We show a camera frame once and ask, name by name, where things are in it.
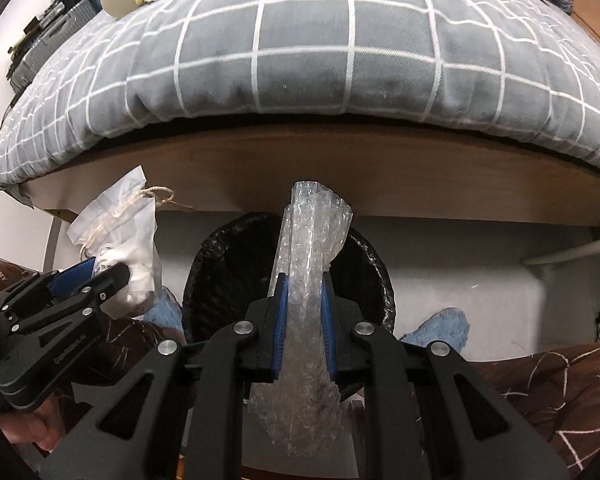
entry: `wooden bed frame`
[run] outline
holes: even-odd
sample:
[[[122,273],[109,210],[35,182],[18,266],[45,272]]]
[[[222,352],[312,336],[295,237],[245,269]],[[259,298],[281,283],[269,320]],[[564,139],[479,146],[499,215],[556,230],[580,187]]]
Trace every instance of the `wooden bed frame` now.
[[[296,180],[318,180],[359,215],[600,226],[600,173],[471,132],[374,124],[265,124],[86,153],[23,184],[71,220],[142,165],[200,211],[277,211]]]

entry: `trash bin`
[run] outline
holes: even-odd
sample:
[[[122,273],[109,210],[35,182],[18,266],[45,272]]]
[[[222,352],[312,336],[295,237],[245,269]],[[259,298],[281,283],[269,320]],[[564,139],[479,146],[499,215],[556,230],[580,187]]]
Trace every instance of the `trash bin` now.
[[[278,248],[282,217],[249,213],[219,228],[198,251],[184,290],[183,326],[187,341],[209,338],[244,319],[249,305],[266,297]],[[393,332],[394,290],[371,244],[355,229],[331,263],[337,296],[355,301],[365,320]],[[356,390],[348,388],[343,398]]]

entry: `luggage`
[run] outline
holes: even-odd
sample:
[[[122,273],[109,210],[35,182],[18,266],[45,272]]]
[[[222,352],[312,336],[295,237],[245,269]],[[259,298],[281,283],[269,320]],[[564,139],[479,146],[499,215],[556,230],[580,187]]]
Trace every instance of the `luggage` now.
[[[26,88],[42,66],[60,46],[83,28],[96,15],[88,0],[82,0],[67,13],[56,18],[44,30],[31,48],[22,57],[19,65],[11,75],[11,87],[14,91]]]

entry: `finger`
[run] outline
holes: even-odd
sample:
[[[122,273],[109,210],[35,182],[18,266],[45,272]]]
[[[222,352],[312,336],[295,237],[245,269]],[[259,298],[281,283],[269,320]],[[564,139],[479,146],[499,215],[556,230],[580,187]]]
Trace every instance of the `finger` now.
[[[60,442],[62,435],[58,430],[49,428],[46,432],[46,437],[36,442],[36,446],[44,451],[53,451]]]
[[[0,415],[0,429],[11,444],[30,444],[46,437],[45,423],[31,414]]]
[[[53,428],[60,436],[65,436],[64,422],[60,414],[60,405],[56,396],[51,394],[34,413],[41,418],[47,428]]]

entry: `bubble wrap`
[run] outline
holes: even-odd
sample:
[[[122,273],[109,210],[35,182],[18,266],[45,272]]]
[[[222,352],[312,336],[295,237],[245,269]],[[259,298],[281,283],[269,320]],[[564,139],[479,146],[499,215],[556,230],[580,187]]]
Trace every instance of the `bubble wrap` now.
[[[320,325],[322,273],[347,238],[352,212],[317,182],[297,182],[286,208],[271,273],[289,276],[285,353],[273,384],[254,384],[249,410],[290,456],[312,455],[342,431],[340,391],[330,381]]]

